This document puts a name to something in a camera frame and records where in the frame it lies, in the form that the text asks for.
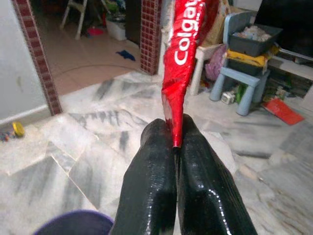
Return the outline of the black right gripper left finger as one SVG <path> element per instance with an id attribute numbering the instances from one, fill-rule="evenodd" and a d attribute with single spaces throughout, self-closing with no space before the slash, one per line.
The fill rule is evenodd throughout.
<path id="1" fill-rule="evenodd" d="M 123 177 L 112 235 L 171 235 L 177 204 L 171 133 L 155 119 L 143 130 L 140 148 Z"/>

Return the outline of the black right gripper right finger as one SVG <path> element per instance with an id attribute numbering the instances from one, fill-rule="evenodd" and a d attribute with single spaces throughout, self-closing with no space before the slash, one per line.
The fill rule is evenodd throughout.
<path id="1" fill-rule="evenodd" d="M 188 114 L 176 150 L 176 179 L 181 234 L 257 234 L 230 171 Z"/>

